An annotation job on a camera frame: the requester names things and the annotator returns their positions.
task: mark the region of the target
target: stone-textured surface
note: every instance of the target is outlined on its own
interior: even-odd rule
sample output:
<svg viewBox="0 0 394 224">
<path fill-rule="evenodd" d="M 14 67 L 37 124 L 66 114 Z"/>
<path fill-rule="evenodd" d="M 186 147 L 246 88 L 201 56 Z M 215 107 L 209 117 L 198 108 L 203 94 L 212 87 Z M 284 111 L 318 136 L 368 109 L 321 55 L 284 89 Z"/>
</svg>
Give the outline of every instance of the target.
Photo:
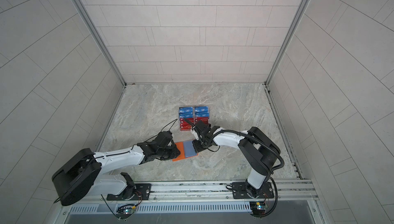
<svg viewBox="0 0 394 224">
<path fill-rule="evenodd" d="M 140 143 L 178 118 L 178 107 L 199 104 L 209 106 L 213 126 L 260 128 L 279 146 L 285 161 L 273 177 L 296 177 L 262 84 L 129 85 L 100 151 Z M 178 121 L 171 131 L 175 142 L 194 138 L 189 131 L 179 130 Z M 176 162 L 154 160 L 113 174 L 127 172 L 135 181 L 245 179 L 250 168 L 240 150 L 222 146 L 218 152 L 205 150 Z"/>
</svg>

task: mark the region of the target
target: gray wall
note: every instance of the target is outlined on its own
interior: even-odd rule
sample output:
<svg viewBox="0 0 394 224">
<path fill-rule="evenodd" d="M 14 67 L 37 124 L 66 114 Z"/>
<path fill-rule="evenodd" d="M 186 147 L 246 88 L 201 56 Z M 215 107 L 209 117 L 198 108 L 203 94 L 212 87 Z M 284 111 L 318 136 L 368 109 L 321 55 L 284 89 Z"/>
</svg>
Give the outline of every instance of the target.
<svg viewBox="0 0 394 224">
<path fill-rule="evenodd" d="M 257 83 L 301 0 L 81 1 L 127 83 Z"/>
<path fill-rule="evenodd" d="M 42 223 L 52 174 L 95 148 L 122 85 L 71 0 L 0 0 L 0 222 Z"/>
<path fill-rule="evenodd" d="M 311 0 L 269 85 L 298 164 L 338 224 L 394 220 L 393 9 Z"/>
</svg>

